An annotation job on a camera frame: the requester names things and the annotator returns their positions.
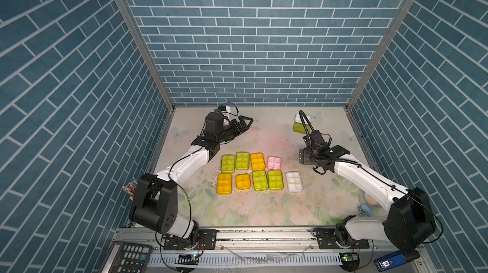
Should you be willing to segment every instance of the calculator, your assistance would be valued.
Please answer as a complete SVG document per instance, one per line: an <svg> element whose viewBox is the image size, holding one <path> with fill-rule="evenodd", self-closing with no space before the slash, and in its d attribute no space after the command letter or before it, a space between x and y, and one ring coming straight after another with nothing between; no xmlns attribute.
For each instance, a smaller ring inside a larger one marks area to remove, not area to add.
<svg viewBox="0 0 488 273"><path fill-rule="evenodd" d="M152 246L114 241L108 249L99 273L143 273Z"/></svg>

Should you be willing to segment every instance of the cable tray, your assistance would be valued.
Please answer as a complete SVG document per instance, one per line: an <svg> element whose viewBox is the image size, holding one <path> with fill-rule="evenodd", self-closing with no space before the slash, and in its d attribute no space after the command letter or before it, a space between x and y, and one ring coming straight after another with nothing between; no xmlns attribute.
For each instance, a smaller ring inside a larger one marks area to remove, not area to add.
<svg viewBox="0 0 488 273"><path fill-rule="evenodd" d="M313 255L305 253L302 256L300 252L297 255L282 255L279 253L239 253L239 257L235 257L231 253L211 253L205 252L200 257L198 268L200 269L215 269L215 268L251 268L251 267L278 267L278 266L337 266L341 265L341 259L338 252L314 252ZM178 255L163 254L164 261L174 267L175 259ZM179 259L178 267L180 268L195 268L194 265L185 265ZM149 257L148 267L165 267L161 261L159 253L153 253Z"/></svg>

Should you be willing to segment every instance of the blue object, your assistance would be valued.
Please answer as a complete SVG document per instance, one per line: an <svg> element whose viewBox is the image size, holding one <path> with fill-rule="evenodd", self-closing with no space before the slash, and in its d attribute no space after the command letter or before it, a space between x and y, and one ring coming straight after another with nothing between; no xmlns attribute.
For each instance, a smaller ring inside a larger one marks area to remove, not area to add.
<svg viewBox="0 0 488 273"><path fill-rule="evenodd" d="M366 203L358 205L358 211L368 217L374 216L373 210Z"/></svg>
<svg viewBox="0 0 488 273"><path fill-rule="evenodd" d="M374 265L376 266L376 269L378 269L378 271L383 272L404 265L419 257L420 254L416 250L413 250L411 252L397 251L392 254L388 254L381 258L375 259Z"/></svg>

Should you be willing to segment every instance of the wire bundle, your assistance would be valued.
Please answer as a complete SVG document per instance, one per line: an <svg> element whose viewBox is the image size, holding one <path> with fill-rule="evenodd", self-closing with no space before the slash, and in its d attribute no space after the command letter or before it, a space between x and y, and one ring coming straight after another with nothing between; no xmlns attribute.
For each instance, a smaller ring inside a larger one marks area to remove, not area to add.
<svg viewBox="0 0 488 273"><path fill-rule="evenodd" d="M131 200L134 200L136 189L137 189L137 181L130 181L127 185L122 186L122 190L129 194Z"/></svg>

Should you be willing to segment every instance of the small white container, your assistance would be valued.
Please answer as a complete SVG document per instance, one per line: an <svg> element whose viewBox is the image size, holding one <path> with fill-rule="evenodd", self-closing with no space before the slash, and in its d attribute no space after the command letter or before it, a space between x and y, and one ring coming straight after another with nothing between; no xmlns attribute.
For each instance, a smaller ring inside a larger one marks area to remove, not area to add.
<svg viewBox="0 0 488 273"><path fill-rule="evenodd" d="M309 117L308 115L307 115L307 118L308 118L308 121L311 123L312 122L312 118ZM300 118L300 114L296 114L295 115L295 123L299 123L299 124L302 123L302 119Z"/></svg>
<svg viewBox="0 0 488 273"><path fill-rule="evenodd" d="M299 172L287 172L286 182L289 192L300 192L303 190L302 177Z"/></svg>

